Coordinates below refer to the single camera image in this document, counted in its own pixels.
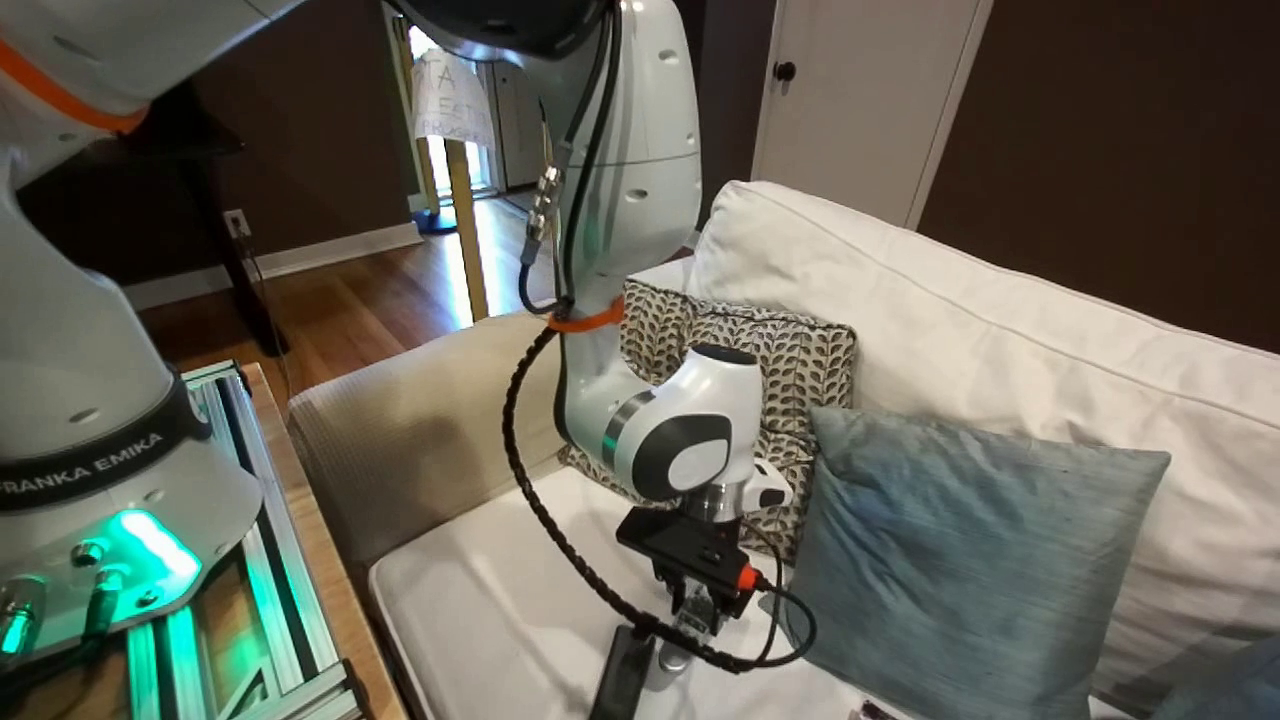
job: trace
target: green light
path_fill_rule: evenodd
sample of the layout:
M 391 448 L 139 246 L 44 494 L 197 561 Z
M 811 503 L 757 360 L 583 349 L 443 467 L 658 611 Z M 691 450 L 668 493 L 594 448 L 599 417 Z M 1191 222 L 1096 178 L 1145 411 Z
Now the green light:
M 144 543 L 174 578 L 197 578 L 199 561 L 149 511 L 119 511 L 119 529 Z
M 33 627 L 34 627 L 33 611 L 17 611 L 0 640 L 0 656 L 21 656 L 26 648 Z

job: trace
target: patterned pillow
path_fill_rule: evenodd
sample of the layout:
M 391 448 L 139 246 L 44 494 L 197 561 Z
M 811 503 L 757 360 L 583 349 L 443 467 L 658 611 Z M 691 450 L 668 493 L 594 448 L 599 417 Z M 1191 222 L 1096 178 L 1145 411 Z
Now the patterned pillow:
M 802 517 L 816 464 L 811 409 L 853 409 L 855 333 L 783 307 L 689 300 L 639 279 L 623 288 L 623 305 L 626 318 L 619 342 L 630 371 L 646 384 L 668 379 L 689 342 L 724 342 L 759 360 L 759 456 L 783 473 L 798 499 L 780 511 L 746 517 L 742 543 L 757 551 L 780 548 L 783 561 L 794 561 L 794 522 Z M 619 489 L 577 448 L 568 450 L 568 464 L 603 481 L 607 489 Z

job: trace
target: orange stripe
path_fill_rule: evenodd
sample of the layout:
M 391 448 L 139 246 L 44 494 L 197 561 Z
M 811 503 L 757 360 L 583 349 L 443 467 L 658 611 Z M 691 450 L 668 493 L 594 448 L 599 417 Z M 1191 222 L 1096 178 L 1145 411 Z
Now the orange stripe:
M 12 77 L 23 91 L 39 96 L 46 108 L 62 110 L 75 124 L 103 127 L 103 130 L 130 130 L 149 110 L 103 110 L 59 88 L 44 77 L 33 58 L 0 40 L 0 73 Z
M 623 300 L 610 300 L 603 313 L 594 317 L 550 317 L 550 327 L 556 333 L 594 333 L 594 327 L 607 327 L 607 324 L 619 324 L 626 318 L 626 305 Z

